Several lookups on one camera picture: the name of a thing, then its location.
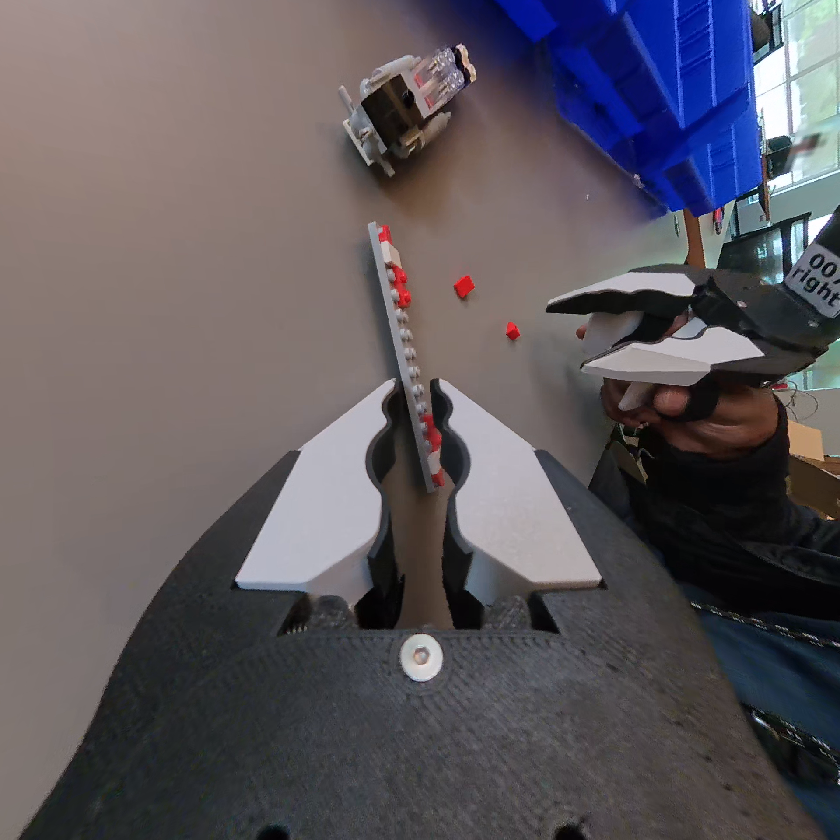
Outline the person's right forearm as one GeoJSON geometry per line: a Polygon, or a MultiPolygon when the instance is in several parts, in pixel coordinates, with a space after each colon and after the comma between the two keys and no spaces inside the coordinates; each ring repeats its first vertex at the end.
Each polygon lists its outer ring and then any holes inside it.
{"type": "Polygon", "coordinates": [[[778,403],[775,434],[746,455],[718,460],[639,438],[646,480],[608,464],[590,484],[678,581],[751,610],[826,602],[839,585],[838,522],[787,493],[788,418],[778,403]]]}

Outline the black monitor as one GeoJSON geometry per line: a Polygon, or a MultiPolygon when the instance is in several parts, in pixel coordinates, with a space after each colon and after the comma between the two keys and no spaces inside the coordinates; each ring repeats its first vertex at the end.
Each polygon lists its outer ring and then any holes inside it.
{"type": "Polygon", "coordinates": [[[809,245],[811,216],[804,213],[735,237],[722,247],[717,267],[780,285],[809,245]]]}

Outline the grey black toy brick vehicle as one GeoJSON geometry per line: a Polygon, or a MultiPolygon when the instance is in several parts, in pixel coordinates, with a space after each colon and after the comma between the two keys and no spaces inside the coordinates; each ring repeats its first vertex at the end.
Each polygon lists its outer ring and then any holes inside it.
{"type": "Polygon", "coordinates": [[[418,154],[446,131],[453,117],[451,102],[476,79],[476,67],[462,43],[425,57],[391,60],[361,80],[358,101],[339,87],[348,113],[344,131],[368,167],[376,165],[393,177],[394,160],[418,154]]]}

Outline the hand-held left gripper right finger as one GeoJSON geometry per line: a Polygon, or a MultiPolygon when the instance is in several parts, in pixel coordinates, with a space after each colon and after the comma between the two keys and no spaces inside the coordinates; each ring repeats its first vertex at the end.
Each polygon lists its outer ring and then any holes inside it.
{"type": "Polygon", "coordinates": [[[455,627],[481,627],[500,600],[602,585],[555,489],[559,463],[444,379],[430,381],[432,478],[450,479],[441,560],[455,627]]]}

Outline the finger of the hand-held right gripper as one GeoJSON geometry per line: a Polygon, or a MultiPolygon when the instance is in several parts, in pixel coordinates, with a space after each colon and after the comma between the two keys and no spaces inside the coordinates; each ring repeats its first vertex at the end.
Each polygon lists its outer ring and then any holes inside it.
{"type": "Polygon", "coordinates": [[[691,386],[716,365],[764,357],[750,339],[722,327],[703,327],[691,334],[676,334],[654,342],[625,341],[587,360],[588,375],[628,382],[619,403],[631,412],[650,404],[661,385],[691,386]]]}
{"type": "Polygon", "coordinates": [[[607,351],[627,341],[655,342],[711,276],[712,269],[693,266],[645,266],[555,297],[546,312],[589,317],[584,351],[607,351]]]}

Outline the cardboard box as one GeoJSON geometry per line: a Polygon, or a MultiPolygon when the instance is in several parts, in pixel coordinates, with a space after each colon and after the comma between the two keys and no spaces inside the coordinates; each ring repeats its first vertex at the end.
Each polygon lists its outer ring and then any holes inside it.
{"type": "Polygon", "coordinates": [[[838,520],[839,457],[825,455],[822,432],[794,421],[789,421],[789,441],[790,498],[823,519],[838,520]]]}

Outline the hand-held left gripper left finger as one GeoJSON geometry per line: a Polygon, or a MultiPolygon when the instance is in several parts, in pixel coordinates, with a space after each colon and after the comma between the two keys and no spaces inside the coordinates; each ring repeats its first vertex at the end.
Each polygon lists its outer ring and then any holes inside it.
{"type": "Polygon", "coordinates": [[[235,582],[251,591],[338,596],[360,625],[402,611],[383,481],[396,460],[402,387],[387,380],[299,450],[235,582]]]}

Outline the grey desk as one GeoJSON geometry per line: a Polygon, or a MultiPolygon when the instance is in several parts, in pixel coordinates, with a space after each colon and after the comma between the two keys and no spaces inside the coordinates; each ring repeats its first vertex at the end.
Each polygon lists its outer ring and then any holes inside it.
{"type": "Polygon", "coordinates": [[[686,257],[680,215],[560,119],[492,2],[2,2],[2,838],[66,768],[169,573],[393,371],[392,229],[424,381],[584,483],[608,431],[577,284],[686,257]],[[339,87],[462,43],[434,142],[368,167],[339,87]],[[469,275],[476,288],[453,289],[469,275]],[[521,331],[505,334],[508,321],[521,331]]]}

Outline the stack of blue plastic bins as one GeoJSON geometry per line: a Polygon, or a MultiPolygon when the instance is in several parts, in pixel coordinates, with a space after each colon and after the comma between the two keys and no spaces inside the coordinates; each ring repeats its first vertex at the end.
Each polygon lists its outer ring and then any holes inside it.
{"type": "Polygon", "coordinates": [[[670,212],[762,180],[743,1],[501,1],[548,61],[556,108],[670,212]]]}

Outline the person's blue garment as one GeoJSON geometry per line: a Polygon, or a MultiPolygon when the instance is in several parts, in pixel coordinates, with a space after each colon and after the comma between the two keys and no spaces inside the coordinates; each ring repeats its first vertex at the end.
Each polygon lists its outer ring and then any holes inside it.
{"type": "Polygon", "coordinates": [[[825,837],[839,838],[838,589],[756,610],[680,589],[772,764],[825,837]]]}

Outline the person's right hand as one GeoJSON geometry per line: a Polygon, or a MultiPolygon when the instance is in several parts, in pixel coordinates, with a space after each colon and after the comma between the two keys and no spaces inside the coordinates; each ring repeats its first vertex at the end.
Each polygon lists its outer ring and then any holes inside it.
{"type": "Polygon", "coordinates": [[[689,422],[676,420],[688,408],[689,388],[659,385],[646,405],[625,411],[620,403],[629,386],[630,382],[604,379],[603,408],[613,421],[636,429],[640,439],[652,445],[737,459],[770,440],[780,423],[780,404],[768,390],[740,385],[722,389],[712,414],[689,422]]]}

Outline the grey toy brick plate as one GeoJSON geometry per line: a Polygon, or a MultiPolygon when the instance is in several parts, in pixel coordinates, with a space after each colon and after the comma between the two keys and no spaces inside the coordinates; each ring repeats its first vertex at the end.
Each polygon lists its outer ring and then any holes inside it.
{"type": "Polygon", "coordinates": [[[391,229],[387,225],[370,222],[367,231],[423,484],[427,492],[434,494],[445,485],[440,463],[443,438],[435,425],[418,361],[410,323],[413,296],[408,276],[393,244],[391,229]]]}

